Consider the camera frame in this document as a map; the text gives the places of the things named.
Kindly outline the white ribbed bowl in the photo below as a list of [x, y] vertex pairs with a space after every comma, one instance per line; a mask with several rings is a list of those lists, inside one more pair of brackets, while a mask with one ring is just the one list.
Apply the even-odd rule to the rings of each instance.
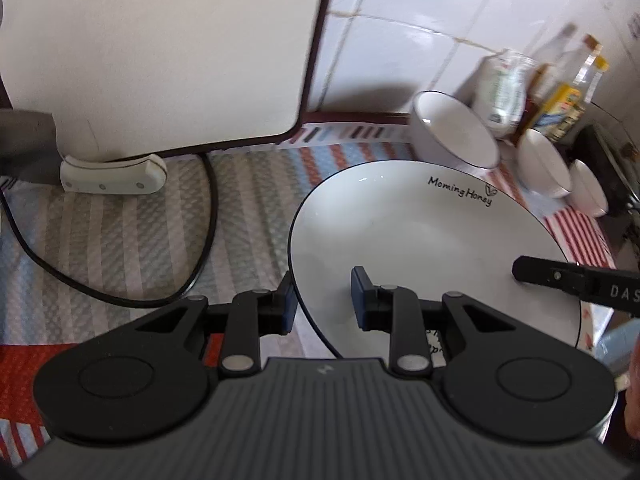
[[500, 154], [494, 136], [469, 107], [439, 91], [414, 96], [409, 136], [420, 160], [482, 176], [496, 169]]
[[562, 198], [572, 190], [570, 170], [564, 159], [542, 133], [528, 129], [516, 148], [518, 177], [530, 192]]
[[608, 213], [608, 200], [601, 185], [589, 167], [579, 159], [570, 165], [572, 192], [567, 201], [574, 209], [591, 218], [600, 218]]

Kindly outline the white Morning Honey plate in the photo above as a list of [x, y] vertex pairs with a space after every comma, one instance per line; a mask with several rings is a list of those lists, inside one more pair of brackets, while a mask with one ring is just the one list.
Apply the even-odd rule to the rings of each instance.
[[521, 284], [521, 256], [562, 261], [560, 245], [524, 206], [490, 184], [426, 162], [367, 162], [318, 184], [296, 211], [288, 266], [309, 322], [342, 358], [386, 358], [390, 337], [356, 321], [350, 274], [419, 298], [464, 292], [511, 318], [585, 349], [580, 301]]

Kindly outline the black wok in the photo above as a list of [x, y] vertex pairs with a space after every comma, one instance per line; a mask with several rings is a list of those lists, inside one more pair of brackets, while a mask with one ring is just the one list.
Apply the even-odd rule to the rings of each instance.
[[631, 162], [625, 162], [620, 148], [599, 124], [581, 128], [567, 150], [572, 162], [586, 164], [601, 185], [608, 201], [608, 215], [619, 217], [639, 211], [639, 174]]

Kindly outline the yellow label cooking wine bottle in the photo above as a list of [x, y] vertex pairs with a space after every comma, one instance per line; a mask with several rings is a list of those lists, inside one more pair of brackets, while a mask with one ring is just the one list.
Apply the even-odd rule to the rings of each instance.
[[601, 50], [600, 41], [586, 35], [575, 50], [564, 52], [558, 62], [544, 70], [536, 87], [538, 110], [528, 128], [544, 134], [552, 142], [564, 136], [561, 125], [584, 100]]

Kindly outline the white plastic seasoning bag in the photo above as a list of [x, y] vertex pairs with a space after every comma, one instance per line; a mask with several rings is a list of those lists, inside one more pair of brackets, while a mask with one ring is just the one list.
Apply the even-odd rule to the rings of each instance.
[[511, 134], [520, 122], [534, 66], [532, 58], [513, 50], [488, 56], [480, 64], [472, 110], [496, 139]]

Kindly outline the white vinegar bottle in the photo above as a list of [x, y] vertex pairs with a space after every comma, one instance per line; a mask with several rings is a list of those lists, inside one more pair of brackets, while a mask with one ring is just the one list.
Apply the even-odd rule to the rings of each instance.
[[585, 76], [582, 77], [582, 81], [578, 84], [580, 97], [568, 110], [562, 122], [559, 123], [558, 128], [555, 130], [556, 140], [559, 141], [563, 139], [570, 129], [578, 123], [578, 120], [582, 118], [582, 115], [585, 114], [593, 93], [596, 91], [602, 76], [608, 71], [609, 67], [608, 61], [602, 55], [597, 55], [594, 58], [594, 61], [588, 70], [586, 70]]

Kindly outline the white cutting board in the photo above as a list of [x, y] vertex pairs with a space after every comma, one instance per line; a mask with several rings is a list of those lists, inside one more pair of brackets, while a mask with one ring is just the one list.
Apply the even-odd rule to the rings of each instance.
[[328, 0], [1, 0], [1, 79], [65, 154], [111, 160], [291, 133]]

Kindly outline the white handled knife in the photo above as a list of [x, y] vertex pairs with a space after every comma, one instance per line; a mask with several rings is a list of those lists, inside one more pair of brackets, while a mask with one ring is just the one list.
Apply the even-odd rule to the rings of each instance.
[[155, 154], [124, 162], [86, 162], [66, 156], [60, 180], [66, 192], [103, 195], [144, 195], [160, 191], [168, 169]]

